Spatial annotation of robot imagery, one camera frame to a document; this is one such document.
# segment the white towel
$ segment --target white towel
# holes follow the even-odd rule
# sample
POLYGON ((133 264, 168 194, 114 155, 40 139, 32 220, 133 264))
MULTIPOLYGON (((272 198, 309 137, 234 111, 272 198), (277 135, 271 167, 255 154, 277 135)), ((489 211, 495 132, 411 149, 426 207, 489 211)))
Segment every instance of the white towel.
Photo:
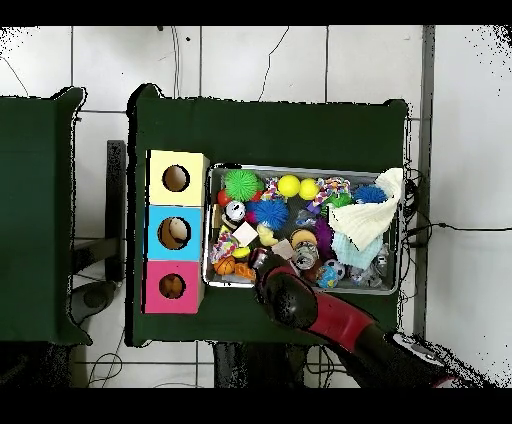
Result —
POLYGON ((364 250, 391 224, 396 206, 402 196, 402 168, 391 168, 380 174, 375 185, 388 196, 384 203, 365 203, 329 208, 329 225, 334 231, 345 234, 359 250, 364 250))

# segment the pink box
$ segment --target pink box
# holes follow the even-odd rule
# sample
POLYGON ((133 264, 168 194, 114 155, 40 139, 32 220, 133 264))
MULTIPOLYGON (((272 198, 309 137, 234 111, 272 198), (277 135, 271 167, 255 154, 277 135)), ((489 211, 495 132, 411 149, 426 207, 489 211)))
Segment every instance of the pink box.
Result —
POLYGON ((195 314, 203 298, 204 287, 199 262, 148 261, 146 278, 146 314, 195 314), (168 274, 179 275, 185 283, 183 294, 168 299, 160 293, 160 280, 168 274))

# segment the green table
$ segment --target green table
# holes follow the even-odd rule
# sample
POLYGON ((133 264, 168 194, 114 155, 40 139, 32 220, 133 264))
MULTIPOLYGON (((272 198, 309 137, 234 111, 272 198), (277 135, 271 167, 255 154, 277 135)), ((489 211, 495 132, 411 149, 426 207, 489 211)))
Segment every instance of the green table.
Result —
POLYGON ((84 97, 0 97, 0 340, 90 344, 66 311, 73 117, 84 97))
MULTIPOLYGON (((128 255, 135 260, 128 261, 127 269, 127 342, 136 346, 145 340, 196 339, 319 343, 316 337, 272 323, 250 289, 206 287, 196 315, 140 312, 145 151, 201 152, 211 163, 383 172, 402 166, 407 104, 403 100, 384 105, 173 100, 159 92, 152 84, 142 85, 128 104, 127 234, 128 238, 135 234, 128 243, 128 255)), ((384 327, 396 327, 398 291, 390 296, 341 298, 384 327)))

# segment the yellow box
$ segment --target yellow box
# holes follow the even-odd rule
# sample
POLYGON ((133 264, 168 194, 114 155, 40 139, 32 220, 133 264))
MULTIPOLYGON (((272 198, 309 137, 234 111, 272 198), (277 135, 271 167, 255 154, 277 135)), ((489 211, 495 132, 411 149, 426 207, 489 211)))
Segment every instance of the yellow box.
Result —
POLYGON ((146 157, 150 158, 151 205, 203 206, 209 160, 202 153, 149 150, 146 157))

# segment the gray tray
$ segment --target gray tray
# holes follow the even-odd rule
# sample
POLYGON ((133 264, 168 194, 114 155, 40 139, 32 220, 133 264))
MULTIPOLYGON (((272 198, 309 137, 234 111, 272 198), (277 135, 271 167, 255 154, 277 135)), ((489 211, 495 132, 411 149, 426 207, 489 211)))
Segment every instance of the gray tray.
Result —
MULTIPOLYGON (((264 180, 268 177, 281 177, 287 174, 293 174, 299 179, 303 178, 329 178, 333 176, 340 176, 348 179, 351 187, 357 187, 359 184, 373 184, 379 174, 369 172, 350 172, 338 170, 321 170, 321 169, 305 169, 305 168, 283 168, 271 166, 257 166, 257 165, 233 165, 233 164, 214 164, 208 168, 207 182, 206 182, 206 196, 210 199, 207 204, 205 215, 205 231, 204 231, 204 252, 202 264, 202 276, 206 284, 214 287, 225 288, 252 288, 253 284, 248 283, 229 283, 222 281, 221 277, 217 275, 213 269, 213 265, 209 260, 209 253, 215 244, 217 231, 211 228, 213 204, 216 203, 217 193, 224 188, 224 176, 231 169, 248 169, 253 171, 259 178, 264 180)), ((288 238, 291 232, 297 229, 295 219, 297 211, 305 209, 307 201, 302 200, 299 196, 288 199, 288 209, 290 217, 286 225, 279 231, 274 233, 274 237, 281 240, 288 238)), ((338 283, 335 288, 322 289, 314 287, 314 290, 327 291, 334 293, 356 293, 356 294, 372 294, 372 295, 389 295, 395 292, 398 288, 398 276, 400 267, 400 252, 401 240, 399 237, 402 225, 402 206, 403 199, 399 202, 399 207, 391 223, 390 229, 384 234, 384 243, 388 243, 390 254, 388 256, 388 272, 387 276, 383 277, 383 283, 379 287, 361 287, 355 286, 347 278, 338 283)))

